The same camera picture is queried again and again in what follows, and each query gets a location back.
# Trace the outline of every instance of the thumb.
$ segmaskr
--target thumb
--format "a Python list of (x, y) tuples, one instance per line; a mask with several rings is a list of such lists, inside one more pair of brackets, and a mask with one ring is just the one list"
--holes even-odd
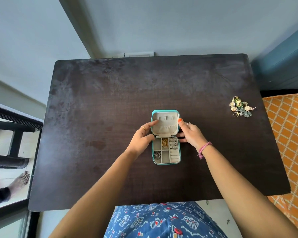
[(189, 127), (184, 123), (183, 119), (179, 118), (178, 123), (184, 133), (189, 130)]
[(154, 135), (153, 134), (149, 134), (147, 136), (144, 136), (143, 138), (146, 139), (148, 143), (150, 143), (151, 141), (154, 141)]

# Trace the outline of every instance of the teal jewelry box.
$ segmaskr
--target teal jewelry box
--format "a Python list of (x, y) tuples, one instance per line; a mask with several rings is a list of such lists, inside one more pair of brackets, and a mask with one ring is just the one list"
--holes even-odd
[(151, 114), (151, 121), (159, 122), (151, 127), (155, 136), (152, 141), (152, 160), (155, 164), (178, 164), (181, 161), (179, 139), (176, 134), (179, 132), (178, 119), (180, 114), (176, 110), (154, 110)]

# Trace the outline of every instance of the pink bracelet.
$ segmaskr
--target pink bracelet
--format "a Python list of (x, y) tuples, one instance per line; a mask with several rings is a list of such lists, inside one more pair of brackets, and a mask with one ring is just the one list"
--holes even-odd
[(204, 157), (203, 155), (202, 155), (202, 151), (203, 151), (203, 149), (205, 149), (206, 148), (206, 146), (208, 146), (208, 145), (213, 145), (211, 142), (208, 142), (208, 143), (206, 143), (202, 148), (200, 148), (200, 150), (199, 150), (199, 154), (198, 154), (198, 157), (200, 158), (200, 160)]

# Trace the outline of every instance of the red button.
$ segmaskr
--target red button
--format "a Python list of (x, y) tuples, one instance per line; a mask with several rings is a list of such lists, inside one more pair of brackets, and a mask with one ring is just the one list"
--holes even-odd
[(183, 234), (182, 230), (180, 230), (178, 228), (174, 228), (174, 232), (177, 233), (178, 235), (182, 235)]

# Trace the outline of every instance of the orange rug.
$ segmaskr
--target orange rug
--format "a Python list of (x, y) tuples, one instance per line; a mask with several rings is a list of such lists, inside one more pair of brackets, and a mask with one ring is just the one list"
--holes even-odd
[(290, 194), (268, 198), (298, 228), (298, 94), (263, 100), (291, 186)]

